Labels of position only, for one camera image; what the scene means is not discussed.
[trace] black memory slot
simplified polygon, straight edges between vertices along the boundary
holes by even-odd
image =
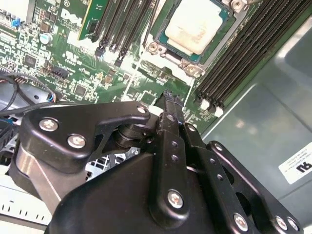
[[[91,38],[92,42],[96,42],[99,39],[99,36],[100,36],[100,34],[102,32],[102,29],[103,29],[103,26],[104,26],[106,20],[108,19],[108,15],[109,15],[110,10],[112,8],[113,2],[114,2],[113,0],[109,0],[108,1],[108,5],[107,5],[107,7],[104,10],[104,14],[103,14],[100,22],[98,23],[98,25],[97,25],[97,27],[96,27],[96,29],[94,31],[94,34],[93,34],[93,36]]]
[[[122,40],[125,36],[125,32],[126,32],[126,29],[130,23],[130,19],[132,18],[132,16],[134,15],[135,11],[136,11],[136,6],[138,4],[138,0],[132,0],[131,1],[131,5],[130,5],[130,8],[127,10],[127,15],[126,17],[124,18],[123,20],[123,23],[121,25],[121,28],[117,34],[117,36],[114,37],[114,40],[110,46],[110,49],[115,52],[118,47],[121,46],[121,43],[122,43]]]
[[[245,25],[243,30],[237,35],[236,39],[233,41],[231,46],[227,49],[224,56],[220,58],[220,60],[217,62],[217,64],[212,68],[212,70],[209,72],[209,74],[205,77],[205,79],[202,81],[202,83],[198,87],[198,91],[205,93],[205,89],[211,85],[212,82],[217,78],[217,76],[213,76],[217,71],[220,71],[223,69],[223,67],[230,61],[233,53],[238,49],[239,46],[241,46],[242,40],[244,40],[244,37],[247,33],[252,32],[253,29],[257,26],[258,21],[254,19],[259,19],[266,15],[267,9],[270,9],[274,4],[277,2],[277,0],[270,0],[270,1],[264,1],[262,5],[256,10],[253,17],[248,21],[248,23]]]
[[[254,14],[238,34],[196,90],[198,94],[224,102],[309,6],[308,0],[265,2],[266,10],[256,11],[261,14]]]
[[[278,9],[271,10],[271,14],[268,14],[266,16],[267,20],[263,20],[256,30],[252,34],[250,34],[244,43],[244,47],[240,48],[237,53],[235,54],[233,59],[233,63],[228,66],[228,69],[224,69],[222,73],[219,74],[219,76],[222,77],[221,82],[214,87],[210,87],[207,92],[209,92],[209,95],[213,96],[218,100],[218,96],[220,93],[225,91],[225,89],[229,88],[231,84],[235,82],[235,73],[240,72],[243,68],[240,66],[244,66],[252,60],[256,54],[261,50],[261,48],[264,46],[264,42],[266,40],[266,32],[271,32],[275,28],[277,28],[278,25],[276,23],[279,23],[279,15],[285,14],[288,12],[288,8],[291,6],[295,6],[293,4],[289,5],[286,2],[283,6],[278,7]]]
[[[103,35],[102,40],[100,42],[100,48],[103,49],[105,48],[110,39],[112,38],[113,34],[114,34],[114,30],[116,29],[116,25],[119,22],[119,18],[124,10],[124,7],[127,3],[127,0],[119,0],[117,8],[115,9],[115,13],[113,15],[112,21],[108,27],[108,29],[106,30],[106,33]]]
[[[291,13],[291,16],[287,18],[287,23],[283,24],[283,26],[279,27],[278,30],[276,31],[274,37],[271,37],[271,39],[268,42],[268,45],[264,50],[261,51],[260,55],[258,58],[253,59],[251,64],[246,67],[242,73],[239,75],[239,79],[231,86],[229,89],[227,89],[225,92],[223,92],[219,99],[220,101],[224,102],[230,95],[231,93],[241,84],[241,82],[246,78],[246,76],[250,72],[250,68],[255,68],[257,64],[265,58],[267,55],[267,52],[269,52],[271,49],[274,48],[275,44],[281,39],[281,37],[284,35],[285,32],[291,27],[291,25],[300,17],[299,12],[303,12],[309,7],[309,1],[302,1],[300,5],[296,5],[298,8]]]
[[[268,5],[266,8],[269,9],[269,11],[264,12],[265,16],[260,15],[261,25],[268,25],[271,22],[272,17],[280,12],[280,10],[282,9],[282,5],[276,3],[273,6]],[[228,75],[232,72],[233,68],[235,68],[238,61],[240,59],[243,59],[243,56],[235,57],[237,52],[243,49],[244,52],[247,53],[247,48],[249,48],[249,45],[254,42],[254,39],[257,37],[260,29],[261,27],[259,21],[255,20],[253,23],[253,27],[245,31],[246,33],[242,35],[238,44],[235,45],[234,51],[230,54],[231,57],[222,65],[222,68],[216,70],[214,73],[208,74],[211,76],[211,80],[213,81],[209,82],[207,86],[202,89],[203,93],[209,94],[210,96],[214,97],[213,93],[219,89],[221,84],[225,82],[225,80],[228,78]]]
[[[137,34],[137,31],[139,30],[139,28],[140,28],[140,26],[144,20],[144,15],[146,14],[149,6],[151,5],[151,2],[152,2],[152,0],[146,0],[144,2],[143,7],[140,7],[140,12],[139,12],[139,15],[136,19],[136,22],[135,22],[130,34],[128,35],[128,37],[126,39],[124,46],[122,47],[122,50],[119,53],[117,64],[121,63],[123,61],[124,57],[126,56],[128,50],[130,48],[130,45],[132,44],[134,37]]]

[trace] circuit board component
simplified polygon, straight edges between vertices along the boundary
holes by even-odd
[[[36,0],[2,0],[0,1],[0,15],[5,15],[13,22],[19,19],[19,22],[30,23],[33,20],[35,6]]]
[[[188,56],[201,55],[222,25],[220,13],[209,0],[183,0],[165,30],[167,43]]]

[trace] capacitor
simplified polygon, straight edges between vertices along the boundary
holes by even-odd
[[[53,40],[53,37],[50,33],[44,33],[40,35],[39,40],[42,44],[47,45],[51,43],[51,41]]]

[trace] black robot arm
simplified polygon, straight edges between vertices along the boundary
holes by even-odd
[[[9,173],[53,214],[47,234],[303,233],[221,143],[201,140],[178,97],[156,106],[160,116],[130,101],[23,118]],[[130,147],[141,153],[85,182],[89,161]]]

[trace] sticker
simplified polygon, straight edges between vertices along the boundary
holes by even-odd
[[[312,142],[279,165],[278,168],[290,184],[312,172]]]

